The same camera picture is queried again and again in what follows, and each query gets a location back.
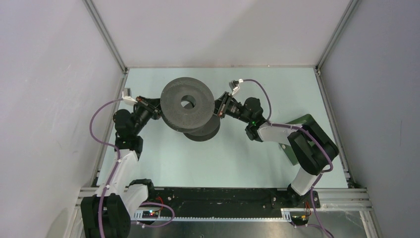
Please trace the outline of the dark grey spool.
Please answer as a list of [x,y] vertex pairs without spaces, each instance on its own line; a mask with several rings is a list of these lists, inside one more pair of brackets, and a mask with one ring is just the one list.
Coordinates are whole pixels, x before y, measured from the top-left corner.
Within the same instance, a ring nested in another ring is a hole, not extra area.
[[161,117],[172,129],[188,133],[203,127],[212,117],[212,91],[200,80],[179,77],[166,84],[160,96]]
[[204,142],[216,136],[220,129],[220,118],[213,115],[210,120],[198,128],[192,129],[183,134],[190,140],[196,142]]

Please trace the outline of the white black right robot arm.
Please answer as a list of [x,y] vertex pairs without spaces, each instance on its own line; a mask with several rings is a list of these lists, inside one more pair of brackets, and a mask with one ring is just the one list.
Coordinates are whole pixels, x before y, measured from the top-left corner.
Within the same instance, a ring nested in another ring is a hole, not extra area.
[[245,132],[251,141],[285,145],[296,157],[300,169],[287,188],[288,201],[294,207],[303,206],[308,200],[307,193],[321,175],[333,170],[338,147],[310,114],[305,115],[301,124],[269,122],[263,116],[259,99],[250,97],[241,104],[227,92],[215,100],[214,114],[245,122]]

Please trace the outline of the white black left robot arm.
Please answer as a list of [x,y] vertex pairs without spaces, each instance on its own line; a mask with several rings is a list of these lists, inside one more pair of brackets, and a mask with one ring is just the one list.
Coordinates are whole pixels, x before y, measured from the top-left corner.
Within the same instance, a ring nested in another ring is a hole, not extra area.
[[160,99],[124,96],[121,100],[131,105],[133,110],[120,109],[112,116],[115,142],[105,142],[104,145],[114,148],[113,166],[95,194],[84,197],[81,202],[87,238],[128,237],[135,211],[141,204],[152,206],[157,199],[151,180],[136,182],[131,176],[143,150],[143,139],[139,133],[149,120],[160,118]]

